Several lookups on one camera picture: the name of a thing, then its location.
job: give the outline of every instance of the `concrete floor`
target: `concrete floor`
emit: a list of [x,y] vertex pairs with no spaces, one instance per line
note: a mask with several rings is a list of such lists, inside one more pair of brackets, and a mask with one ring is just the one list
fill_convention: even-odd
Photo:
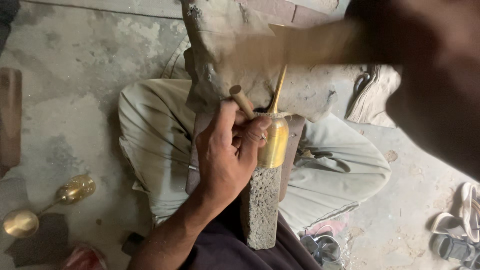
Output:
[[[22,163],[5,178],[24,178],[38,210],[70,177],[91,175],[97,183],[91,197],[51,211],[66,215],[72,244],[97,247],[113,270],[128,263],[120,251],[125,235],[145,235],[151,226],[146,196],[131,190],[134,175],[118,147],[117,96],[126,84],[159,77],[185,35],[179,20],[22,2],[0,58],[0,66],[24,76]],[[352,89],[351,79],[336,83],[333,113],[340,118]],[[450,208],[459,184],[472,180],[424,153],[399,129],[348,124],[398,159],[390,182],[350,215],[340,235],[345,269],[456,269],[430,251],[426,224]],[[0,237],[1,269],[13,269],[3,253],[12,239]]]

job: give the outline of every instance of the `blurred hand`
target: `blurred hand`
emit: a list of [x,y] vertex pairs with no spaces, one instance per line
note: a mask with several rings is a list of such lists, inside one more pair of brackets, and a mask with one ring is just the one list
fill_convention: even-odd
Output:
[[235,101],[222,101],[196,138],[200,183],[195,191],[222,209],[230,204],[250,180],[258,148],[265,145],[262,133],[271,123],[265,116],[250,122]]
[[402,83],[386,111],[427,152],[480,179],[480,1],[352,0]]

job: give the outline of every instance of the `fabric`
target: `fabric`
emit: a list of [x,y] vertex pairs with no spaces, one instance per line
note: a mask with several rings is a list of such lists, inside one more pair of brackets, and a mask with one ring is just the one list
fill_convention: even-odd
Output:
[[155,17],[182,18],[179,0],[36,0],[35,2]]
[[237,199],[200,233],[180,269],[212,270],[321,270],[278,214],[276,243],[273,248],[247,247],[240,225]]
[[[127,86],[120,95],[120,144],[148,193],[157,221],[187,198],[195,114],[185,106],[189,80],[154,79]],[[388,181],[390,168],[365,137],[330,114],[306,122],[287,193],[279,209],[294,232],[355,209]]]
[[190,48],[191,43],[188,35],[186,35],[180,45],[177,47],[172,57],[168,61],[160,78],[162,79],[190,79],[188,72],[185,70],[185,57],[183,53]]
[[10,33],[10,23],[13,21],[19,8],[18,0],[0,1],[0,54]]
[[389,65],[375,65],[370,82],[347,111],[346,119],[384,127],[396,127],[385,112],[387,98],[400,86],[400,74]]

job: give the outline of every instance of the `sandal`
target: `sandal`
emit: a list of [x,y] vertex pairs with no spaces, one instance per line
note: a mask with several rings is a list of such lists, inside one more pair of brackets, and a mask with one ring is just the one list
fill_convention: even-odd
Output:
[[432,233],[448,234],[456,239],[463,239],[467,236],[463,229],[463,221],[446,212],[435,218],[430,230]]
[[475,257],[475,247],[463,240],[446,234],[438,234],[433,242],[433,251],[449,262],[464,264]]

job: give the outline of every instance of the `beige trousers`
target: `beige trousers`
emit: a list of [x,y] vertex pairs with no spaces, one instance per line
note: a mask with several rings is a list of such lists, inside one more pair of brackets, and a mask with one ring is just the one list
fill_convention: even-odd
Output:
[[[195,114],[185,106],[190,80],[153,79],[127,86],[119,115],[125,157],[148,194],[157,221],[167,219],[187,199]],[[287,193],[279,208],[294,232],[351,211],[388,181],[390,167],[364,136],[336,116],[307,121]]]

